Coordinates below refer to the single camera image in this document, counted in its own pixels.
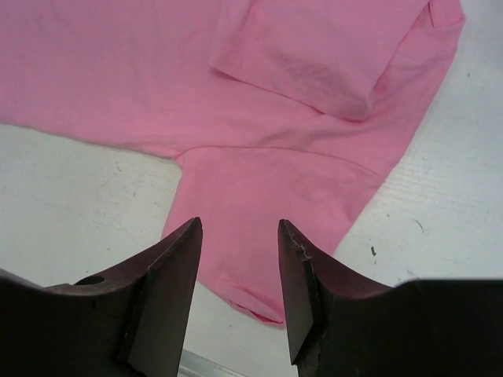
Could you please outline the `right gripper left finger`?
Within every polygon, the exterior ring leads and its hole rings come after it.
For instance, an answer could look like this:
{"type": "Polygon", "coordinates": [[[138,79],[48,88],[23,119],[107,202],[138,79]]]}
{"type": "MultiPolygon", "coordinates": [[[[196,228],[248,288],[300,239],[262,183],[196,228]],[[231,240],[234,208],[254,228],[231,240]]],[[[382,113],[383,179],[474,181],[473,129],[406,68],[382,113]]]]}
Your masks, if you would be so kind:
{"type": "Polygon", "coordinates": [[[4,376],[175,376],[200,264],[193,218],[75,284],[1,273],[4,376]]]}

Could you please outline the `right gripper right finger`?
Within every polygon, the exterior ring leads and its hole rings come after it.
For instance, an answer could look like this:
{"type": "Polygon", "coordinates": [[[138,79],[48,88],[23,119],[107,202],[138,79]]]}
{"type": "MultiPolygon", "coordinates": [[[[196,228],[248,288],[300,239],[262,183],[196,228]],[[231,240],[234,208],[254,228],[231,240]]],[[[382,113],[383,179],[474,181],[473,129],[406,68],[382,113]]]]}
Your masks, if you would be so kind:
{"type": "Polygon", "coordinates": [[[502,282],[371,280],[278,226],[290,360],[301,376],[499,376],[502,282]]]}

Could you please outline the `pink t shirt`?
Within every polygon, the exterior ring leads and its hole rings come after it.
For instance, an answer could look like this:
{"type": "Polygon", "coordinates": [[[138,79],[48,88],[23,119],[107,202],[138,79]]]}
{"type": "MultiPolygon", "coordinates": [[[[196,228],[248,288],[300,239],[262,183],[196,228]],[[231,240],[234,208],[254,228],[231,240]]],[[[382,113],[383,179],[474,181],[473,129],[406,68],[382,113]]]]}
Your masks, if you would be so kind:
{"type": "Polygon", "coordinates": [[[165,231],[199,281],[283,326],[277,223],[334,251],[452,63],[458,1],[4,1],[1,120],[175,160],[165,231]]]}

